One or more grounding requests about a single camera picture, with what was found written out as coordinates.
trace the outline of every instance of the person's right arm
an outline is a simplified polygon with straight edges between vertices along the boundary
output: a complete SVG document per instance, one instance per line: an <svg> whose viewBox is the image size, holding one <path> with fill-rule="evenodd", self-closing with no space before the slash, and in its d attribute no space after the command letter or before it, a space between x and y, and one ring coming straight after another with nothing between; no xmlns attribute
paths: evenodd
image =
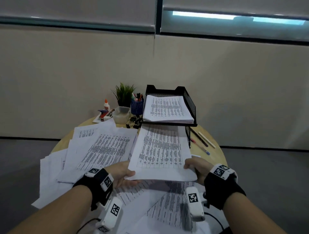
<svg viewBox="0 0 309 234"><path fill-rule="evenodd" d="M193 165L198 173L198 182L204 185L204 179L213 165L205 159L192 156L186 159L184 168ZM245 195L233 193L223 206L224 215L233 234L286 234L274 221L257 208Z"/></svg>

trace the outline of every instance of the table top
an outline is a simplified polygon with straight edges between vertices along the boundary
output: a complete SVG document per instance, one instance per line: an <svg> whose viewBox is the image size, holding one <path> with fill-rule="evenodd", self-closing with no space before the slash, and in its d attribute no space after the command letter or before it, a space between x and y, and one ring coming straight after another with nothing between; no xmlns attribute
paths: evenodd
<svg viewBox="0 0 309 234"><path fill-rule="evenodd" d="M85 122L80 124L79 127L96 124L96 123L92 122L94 119L95 119L95 117L86 120ZM116 126L117 127L125 127L125 125L121 125L121 124L116 124ZM221 164L224 164L224 165L227 166L225 156L224 156L220 146L215 141L215 139L200 125L198 125L197 127L193 127L192 129L195 132L201 132L208 140L210 140L211 143L213 143L216 146L216 148L214 149L209 144L208 144L209 145L208 147L205 147L200 142L200 140L193 133L191 133L191 138L194 139L200 146L204 146L204 148L207 149L207 151L210 153L210 155L207 155L204 151L202 151L197 145L195 145L192 142L191 142L191 148L190 148L191 154L199 155L199 156L201 156L202 158L206 159L208 162L210 162L214 165L217 164L217 163L221 163ZM70 131L64 138L62 138L61 141L58 142L58 144L52 150L52 153L59 151L59 150L67 149L68 146L69 146L69 141L73 137L73 133L74 133L74 129L72 131Z"/></svg>

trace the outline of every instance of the wall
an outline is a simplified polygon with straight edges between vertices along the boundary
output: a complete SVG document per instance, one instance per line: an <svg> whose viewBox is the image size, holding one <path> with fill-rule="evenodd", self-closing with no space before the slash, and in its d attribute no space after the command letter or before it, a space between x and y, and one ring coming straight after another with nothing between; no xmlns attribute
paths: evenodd
<svg viewBox="0 0 309 234"><path fill-rule="evenodd" d="M309 48L1 26L0 136L62 138L120 81L185 86L220 145L309 149Z"/></svg>

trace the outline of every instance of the person's left arm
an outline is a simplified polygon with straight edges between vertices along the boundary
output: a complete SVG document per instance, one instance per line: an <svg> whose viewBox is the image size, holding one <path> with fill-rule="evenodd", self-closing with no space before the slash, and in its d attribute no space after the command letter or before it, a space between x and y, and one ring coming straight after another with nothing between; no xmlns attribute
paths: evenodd
<svg viewBox="0 0 309 234"><path fill-rule="evenodd" d="M114 178L114 188L135 186L139 181L124 180L135 175L128 169L129 161L110 165L105 170ZM78 185L61 197L40 209L8 234L75 234L90 210L92 193L84 185Z"/></svg>

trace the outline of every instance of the potted plant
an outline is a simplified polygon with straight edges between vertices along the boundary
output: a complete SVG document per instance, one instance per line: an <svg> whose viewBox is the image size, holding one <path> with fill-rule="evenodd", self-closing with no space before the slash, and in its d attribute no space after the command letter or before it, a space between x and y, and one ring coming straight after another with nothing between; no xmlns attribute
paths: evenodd
<svg viewBox="0 0 309 234"><path fill-rule="evenodd" d="M112 90L113 94L116 96L118 105L120 107L130 107L132 93L134 92L134 85L129 86L123 83L120 83L120 86L116 86L116 90Z"/></svg>

